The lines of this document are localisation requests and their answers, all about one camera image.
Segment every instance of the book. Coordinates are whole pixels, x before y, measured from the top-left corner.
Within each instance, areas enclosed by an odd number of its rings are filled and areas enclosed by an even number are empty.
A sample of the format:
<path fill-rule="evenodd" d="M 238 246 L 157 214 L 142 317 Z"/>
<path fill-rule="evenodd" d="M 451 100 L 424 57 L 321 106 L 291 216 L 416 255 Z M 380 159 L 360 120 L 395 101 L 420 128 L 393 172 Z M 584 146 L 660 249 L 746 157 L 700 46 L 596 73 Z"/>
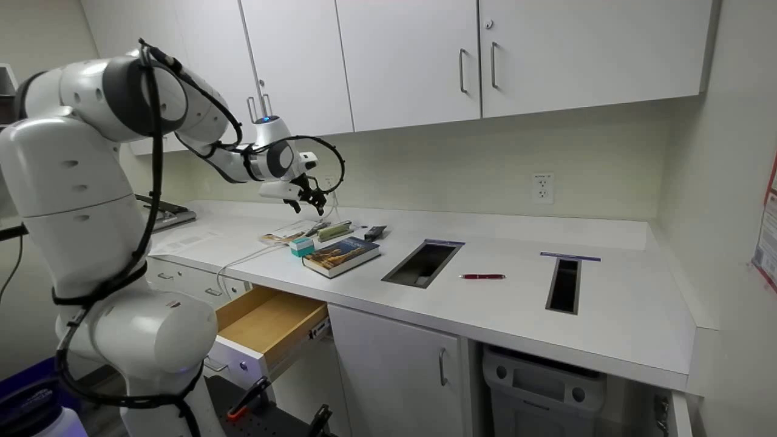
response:
<path fill-rule="evenodd" d="M 348 270 L 355 270 L 356 263 L 365 263 L 373 256 L 380 256 L 382 249 L 371 240 L 360 237 L 344 237 L 332 245 L 325 245 L 301 260 L 304 267 L 324 274 L 324 277 L 337 277 Z"/>

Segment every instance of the kitchen counter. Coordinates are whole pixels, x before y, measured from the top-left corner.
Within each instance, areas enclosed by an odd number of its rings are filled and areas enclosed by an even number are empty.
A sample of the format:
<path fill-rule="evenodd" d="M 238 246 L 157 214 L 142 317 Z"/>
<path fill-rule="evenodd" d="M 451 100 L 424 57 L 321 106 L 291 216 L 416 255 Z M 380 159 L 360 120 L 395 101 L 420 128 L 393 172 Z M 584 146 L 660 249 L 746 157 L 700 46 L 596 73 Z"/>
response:
<path fill-rule="evenodd" d="M 687 390 L 695 321 L 649 222 L 341 209 L 337 219 L 387 222 L 382 256 L 325 278 L 265 233 L 310 227 L 287 206 L 197 204 L 199 220 L 153 237 L 153 256 L 250 283 L 406 321 L 468 340 L 559 359 L 604 374 Z M 465 246 L 427 289 L 382 280 L 424 237 Z M 556 260 L 584 261 L 579 316 L 547 310 Z M 465 271 L 501 271 L 467 280 Z"/>

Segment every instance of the red pen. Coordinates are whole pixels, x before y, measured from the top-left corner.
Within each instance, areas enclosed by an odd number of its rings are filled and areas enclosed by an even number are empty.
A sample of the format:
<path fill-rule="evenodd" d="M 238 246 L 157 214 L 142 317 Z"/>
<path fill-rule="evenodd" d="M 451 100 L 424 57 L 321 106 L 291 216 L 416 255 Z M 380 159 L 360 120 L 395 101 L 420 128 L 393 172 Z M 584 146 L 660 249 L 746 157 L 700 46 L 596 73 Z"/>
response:
<path fill-rule="evenodd" d="M 462 278 L 505 278 L 505 274 L 462 274 Z"/>

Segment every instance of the wall outlet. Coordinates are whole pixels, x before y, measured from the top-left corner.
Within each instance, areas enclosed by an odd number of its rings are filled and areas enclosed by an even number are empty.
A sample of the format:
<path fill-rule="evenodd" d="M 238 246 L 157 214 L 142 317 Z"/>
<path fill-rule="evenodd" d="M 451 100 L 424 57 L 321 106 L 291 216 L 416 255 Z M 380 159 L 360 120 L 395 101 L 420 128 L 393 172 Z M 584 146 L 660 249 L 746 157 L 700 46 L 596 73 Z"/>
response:
<path fill-rule="evenodd" d="M 548 172 L 531 175 L 531 204 L 554 204 L 556 181 Z"/>

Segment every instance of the wall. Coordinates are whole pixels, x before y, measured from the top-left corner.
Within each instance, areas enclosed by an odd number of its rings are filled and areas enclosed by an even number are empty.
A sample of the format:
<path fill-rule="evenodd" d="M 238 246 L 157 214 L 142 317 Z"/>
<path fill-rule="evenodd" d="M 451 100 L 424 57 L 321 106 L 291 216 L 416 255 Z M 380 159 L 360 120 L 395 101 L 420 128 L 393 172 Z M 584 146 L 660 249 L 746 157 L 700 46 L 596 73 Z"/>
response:
<path fill-rule="evenodd" d="M 348 159 L 348 206 L 654 219 L 667 118 L 664 104 L 513 115 L 330 138 Z M 257 199 L 197 157 L 168 157 L 176 199 Z M 556 204 L 529 197 L 535 172 L 556 177 Z"/>
<path fill-rule="evenodd" d="M 94 57 L 78 0 L 3 0 L 0 4 L 0 63 L 14 67 L 17 79 L 60 63 Z M 0 300 L 0 378 L 52 356 L 53 305 L 52 280 L 37 246 L 24 240 L 19 274 Z M 0 277 L 13 270 L 17 243 L 0 245 Z"/>
<path fill-rule="evenodd" d="M 777 2 L 728 0 L 705 101 L 678 104 L 660 222 L 719 323 L 705 374 L 709 437 L 777 435 L 777 294 L 747 267 L 777 138 Z"/>

